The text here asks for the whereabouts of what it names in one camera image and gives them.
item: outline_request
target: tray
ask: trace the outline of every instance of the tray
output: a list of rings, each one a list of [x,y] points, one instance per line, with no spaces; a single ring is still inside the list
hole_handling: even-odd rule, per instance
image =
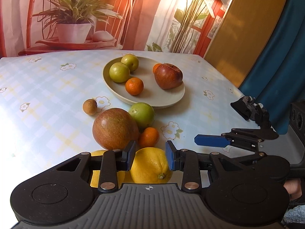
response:
[[[45,44],[51,47],[66,49],[66,50],[93,50],[103,47],[115,46],[116,39],[109,42],[92,42],[91,40],[86,40],[85,43],[60,43],[58,38],[50,38],[47,40],[39,40],[36,43]]]
[[[110,67],[120,62],[121,58],[116,58],[108,62],[103,69],[103,79],[108,89],[121,101],[133,105],[138,102],[145,102],[152,106],[154,109],[161,109],[173,106],[179,102],[185,93],[184,83],[179,87],[170,90],[161,89],[153,74],[153,66],[159,63],[156,60],[138,57],[139,67],[131,73],[131,77],[138,77],[144,83],[144,90],[137,96],[130,95],[125,89],[125,83],[115,83],[109,76]]]

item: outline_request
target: table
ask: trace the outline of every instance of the table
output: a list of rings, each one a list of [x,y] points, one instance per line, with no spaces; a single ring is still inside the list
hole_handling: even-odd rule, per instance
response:
[[[130,105],[115,98],[102,79],[103,66],[114,58],[133,53],[168,62],[183,72],[185,95],[176,105],[156,110],[153,126],[160,133],[157,147],[172,140],[177,149],[200,153],[220,151],[229,157],[249,154],[227,146],[224,149],[197,146],[197,134],[220,135],[231,128],[258,128],[245,121],[230,103],[243,94],[208,62],[197,55],[145,51],[90,50],[52,52],[0,60],[0,143],[2,228],[17,221],[10,207],[10,193],[22,181],[83,151],[101,147],[92,136],[94,116],[82,104],[95,98],[100,110]],[[182,173],[170,182],[181,184]],[[202,171],[202,185],[208,186]]]

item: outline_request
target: yellow panel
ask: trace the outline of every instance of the yellow panel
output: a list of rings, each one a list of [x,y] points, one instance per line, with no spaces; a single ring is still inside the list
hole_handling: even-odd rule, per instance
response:
[[[265,47],[286,0],[232,0],[205,55],[236,87]]]

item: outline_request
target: human hand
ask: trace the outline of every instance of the human hand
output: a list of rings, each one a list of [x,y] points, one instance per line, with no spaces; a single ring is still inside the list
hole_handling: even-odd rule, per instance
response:
[[[287,180],[284,184],[284,188],[290,194],[291,201],[302,196],[301,179]]]

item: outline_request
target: green apple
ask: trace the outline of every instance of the green apple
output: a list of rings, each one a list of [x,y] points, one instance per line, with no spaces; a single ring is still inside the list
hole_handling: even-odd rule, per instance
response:
[[[121,63],[127,65],[130,72],[135,71],[139,67],[139,59],[133,54],[126,54],[122,57]]]
[[[150,127],[155,121],[154,109],[144,102],[138,102],[129,109],[128,113],[136,121],[140,129]]]
[[[114,63],[109,69],[109,76],[115,83],[124,83],[130,78],[130,70],[123,63]]]

